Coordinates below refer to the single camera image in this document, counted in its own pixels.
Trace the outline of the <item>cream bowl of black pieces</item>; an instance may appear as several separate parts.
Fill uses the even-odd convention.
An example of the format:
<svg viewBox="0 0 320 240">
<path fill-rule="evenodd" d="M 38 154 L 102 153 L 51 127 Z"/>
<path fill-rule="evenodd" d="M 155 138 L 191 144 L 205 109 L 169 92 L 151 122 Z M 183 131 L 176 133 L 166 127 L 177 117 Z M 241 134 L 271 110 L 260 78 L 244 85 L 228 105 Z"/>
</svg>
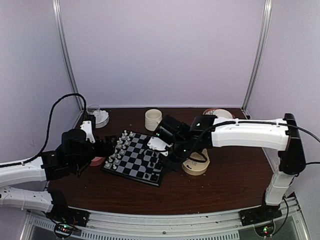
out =
<svg viewBox="0 0 320 240">
<path fill-rule="evenodd" d="M 210 158 L 207 149 L 203 149 L 202 154 L 207 159 L 205 162 L 197 162 L 188 158 L 185 162 L 182 163 L 182 169 L 191 176 L 199 176 L 204 174 L 210 164 Z"/>
</svg>

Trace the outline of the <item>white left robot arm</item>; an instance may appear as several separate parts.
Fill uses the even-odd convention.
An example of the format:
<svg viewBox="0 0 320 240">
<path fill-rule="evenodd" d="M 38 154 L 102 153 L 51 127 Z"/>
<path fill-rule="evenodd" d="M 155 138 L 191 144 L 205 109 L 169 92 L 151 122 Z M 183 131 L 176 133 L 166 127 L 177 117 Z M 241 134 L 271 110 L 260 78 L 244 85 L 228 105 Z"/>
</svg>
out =
<svg viewBox="0 0 320 240">
<path fill-rule="evenodd" d="M 58 180 L 69 175 L 80 177 L 96 157 L 107 158 L 115 151 L 116 139 L 103 139 L 81 129 L 71 129 L 61 136 L 56 150 L 40 153 L 34 159 L 4 163 L 0 166 L 0 204 L 18 209 L 53 214 L 61 222 L 72 218 L 60 191 L 31 191 L 15 188 L 17 184 Z"/>
</svg>

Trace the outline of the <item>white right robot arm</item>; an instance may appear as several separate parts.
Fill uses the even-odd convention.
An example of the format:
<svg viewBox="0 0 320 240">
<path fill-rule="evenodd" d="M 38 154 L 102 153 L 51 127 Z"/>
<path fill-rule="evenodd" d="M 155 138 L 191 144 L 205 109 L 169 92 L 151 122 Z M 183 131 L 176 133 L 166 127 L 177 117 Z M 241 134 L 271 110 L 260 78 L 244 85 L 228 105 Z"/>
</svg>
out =
<svg viewBox="0 0 320 240">
<path fill-rule="evenodd" d="M 278 151 L 279 166 L 264 193 L 263 205 L 256 210 L 259 220 L 268 220 L 280 205 L 294 176 L 306 168 L 299 129 L 291 113 L 284 118 L 252 120 L 200 115 L 191 125 L 167 115 L 155 136 L 169 145 L 171 162 L 182 163 L 194 152 L 221 147 L 257 147 Z"/>
</svg>

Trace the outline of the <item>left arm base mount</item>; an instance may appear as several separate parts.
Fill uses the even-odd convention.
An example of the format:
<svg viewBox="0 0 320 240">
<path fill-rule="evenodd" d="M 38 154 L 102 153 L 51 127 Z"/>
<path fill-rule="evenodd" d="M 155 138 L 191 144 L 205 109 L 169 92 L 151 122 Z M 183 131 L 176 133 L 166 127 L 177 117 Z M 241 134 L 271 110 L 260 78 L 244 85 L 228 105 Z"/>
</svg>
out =
<svg viewBox="0 0 320 240">
<path fill-rule="evenodd" d="M 79 227 L 86 227 L 90 213 L 86 210 L 75 208 L 53 208 L 44 215 L 53 222 L 53 233 L 60 239 L 69 238 L 79 231 Z"/>
</svg>

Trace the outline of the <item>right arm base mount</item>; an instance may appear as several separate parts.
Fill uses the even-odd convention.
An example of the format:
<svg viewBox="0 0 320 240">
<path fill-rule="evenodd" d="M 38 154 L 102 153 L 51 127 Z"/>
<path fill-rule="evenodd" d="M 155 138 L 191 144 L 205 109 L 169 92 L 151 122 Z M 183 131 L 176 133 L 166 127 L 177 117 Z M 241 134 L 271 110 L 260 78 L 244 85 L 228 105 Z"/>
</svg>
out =
<svg viewBox="0 0 320 240">
<path fill-rule="evenodd" d="M 255 233 L 262 238 L 271 237 L 276 230 L 274 220 L 283 214 L 278 207 L 258 206 L 239 211 L 243 227 L 253 225 Z"/>
</svg>

